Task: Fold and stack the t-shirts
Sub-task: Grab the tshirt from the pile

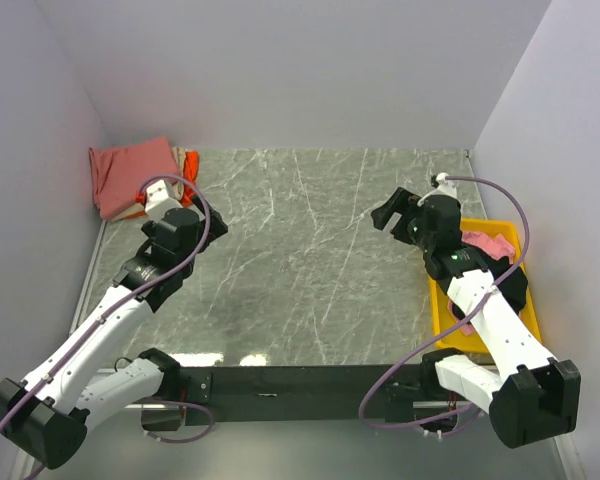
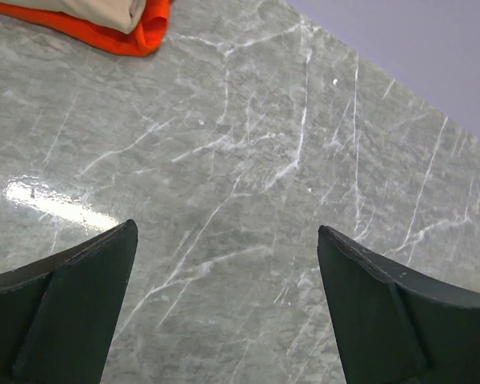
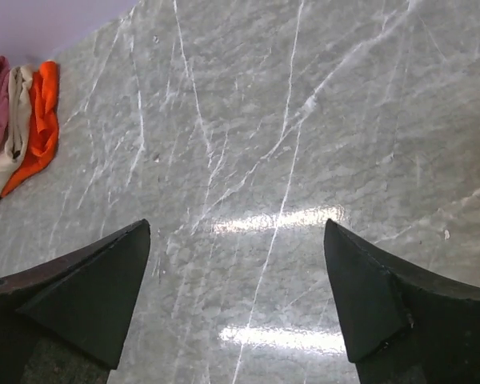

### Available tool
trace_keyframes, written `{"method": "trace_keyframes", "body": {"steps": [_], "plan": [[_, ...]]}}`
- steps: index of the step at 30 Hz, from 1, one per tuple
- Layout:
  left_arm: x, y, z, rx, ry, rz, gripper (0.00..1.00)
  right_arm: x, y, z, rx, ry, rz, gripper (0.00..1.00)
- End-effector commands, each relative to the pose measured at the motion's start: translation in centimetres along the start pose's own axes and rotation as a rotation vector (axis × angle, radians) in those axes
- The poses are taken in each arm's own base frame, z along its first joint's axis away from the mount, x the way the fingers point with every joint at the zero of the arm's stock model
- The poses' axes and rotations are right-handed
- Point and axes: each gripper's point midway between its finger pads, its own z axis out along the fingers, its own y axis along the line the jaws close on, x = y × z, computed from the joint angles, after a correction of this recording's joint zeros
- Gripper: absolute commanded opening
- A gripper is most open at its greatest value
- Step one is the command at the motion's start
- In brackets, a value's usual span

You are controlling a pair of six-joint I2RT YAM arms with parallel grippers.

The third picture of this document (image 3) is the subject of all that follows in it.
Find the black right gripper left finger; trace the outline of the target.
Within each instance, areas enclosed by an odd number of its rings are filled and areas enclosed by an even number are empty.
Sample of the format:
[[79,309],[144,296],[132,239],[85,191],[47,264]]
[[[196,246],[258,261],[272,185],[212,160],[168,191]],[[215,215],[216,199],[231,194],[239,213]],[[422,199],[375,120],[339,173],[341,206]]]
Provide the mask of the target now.
[[118,368],[150,253],[136,221],[0,278],[0,383],[105,383]]

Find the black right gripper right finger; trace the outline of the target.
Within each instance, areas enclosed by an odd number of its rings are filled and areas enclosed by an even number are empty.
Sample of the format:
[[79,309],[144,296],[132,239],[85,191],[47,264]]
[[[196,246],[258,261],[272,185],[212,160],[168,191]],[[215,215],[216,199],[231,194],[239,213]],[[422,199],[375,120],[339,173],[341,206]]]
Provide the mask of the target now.
[[324,253],[362,383],[480,383],[480,288],[430,272],[328,220]]

